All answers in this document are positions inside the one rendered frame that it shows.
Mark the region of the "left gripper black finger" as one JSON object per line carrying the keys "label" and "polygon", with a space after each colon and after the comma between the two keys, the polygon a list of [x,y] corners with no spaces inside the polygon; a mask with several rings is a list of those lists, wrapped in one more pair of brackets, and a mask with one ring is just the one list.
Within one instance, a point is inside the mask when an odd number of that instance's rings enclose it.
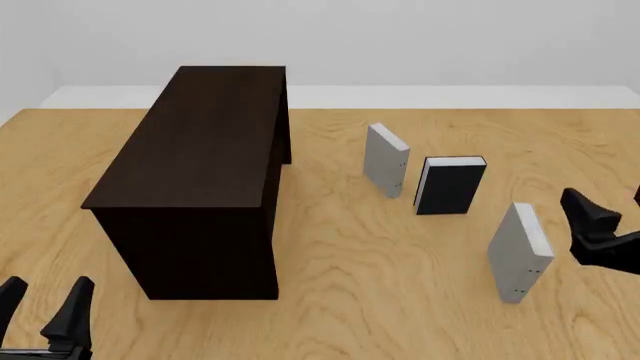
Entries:
{"label": "left gripper black finger", "polygon": [[50,352],[70,353],[74,347],[91,349],[90,311],[94,287],[90,278],[79,277],[61,308],[41,330]]}
{"label": "left gripper black finger", "polygon": [[11,318],[26,293],[28,284],[11,276],[0,285],[0,340],[4,339]]}

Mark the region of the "black hardcover book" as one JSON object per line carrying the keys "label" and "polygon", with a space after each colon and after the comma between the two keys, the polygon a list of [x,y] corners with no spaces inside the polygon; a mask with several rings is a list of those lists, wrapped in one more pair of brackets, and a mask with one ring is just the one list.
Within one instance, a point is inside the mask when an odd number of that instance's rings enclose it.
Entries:
{"label": "black hardcover book", "polygon": [[413,202],[416,215],[466,214],[486,167],[480,155],[426,157]]}

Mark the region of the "dark brown wooden cabinet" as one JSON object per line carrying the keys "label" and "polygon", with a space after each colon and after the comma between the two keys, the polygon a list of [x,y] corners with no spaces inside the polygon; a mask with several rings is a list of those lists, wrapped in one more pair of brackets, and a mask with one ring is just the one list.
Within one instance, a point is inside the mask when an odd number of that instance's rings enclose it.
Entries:
{"label": "dark brown wooden cabinet", "polygon": [[274,300],[286,69],[182,66],[82,206],[149,299]]}

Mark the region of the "grey hardcover book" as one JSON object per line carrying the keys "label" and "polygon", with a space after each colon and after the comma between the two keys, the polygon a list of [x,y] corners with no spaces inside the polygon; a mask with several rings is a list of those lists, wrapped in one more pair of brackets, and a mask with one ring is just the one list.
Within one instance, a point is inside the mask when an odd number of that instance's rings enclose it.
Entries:
{"label": "grey hardcover book", "polygon": [[518,304],[554,260],[553,249],[530,203],[512,203],[488,245],[502,302]]}
{"label": "grey hardcover book", "polygon": [[363,173],[386,197],[400,197],[409,154],[410,146],[380,122],[368,125]]}

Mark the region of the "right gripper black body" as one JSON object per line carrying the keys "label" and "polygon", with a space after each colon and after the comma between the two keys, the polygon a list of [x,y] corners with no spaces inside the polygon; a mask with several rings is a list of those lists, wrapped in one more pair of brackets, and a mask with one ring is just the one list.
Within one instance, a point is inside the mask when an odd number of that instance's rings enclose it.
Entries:
{"label": "right gripper black body", "polygon": [[570,252],[581,265],[640,272],[640,230],[624,236],[572,233],[571,237]]}

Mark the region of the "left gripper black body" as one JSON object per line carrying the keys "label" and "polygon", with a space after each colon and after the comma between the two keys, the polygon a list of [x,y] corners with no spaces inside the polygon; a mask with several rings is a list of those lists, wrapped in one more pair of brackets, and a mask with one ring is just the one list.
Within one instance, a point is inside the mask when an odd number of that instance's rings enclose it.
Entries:
{"label": "left gripper black body", "polygon": [[91,360],[93,353],[83,347],[69,352],[51,352],[41,349],[0,349],[0,360]]}

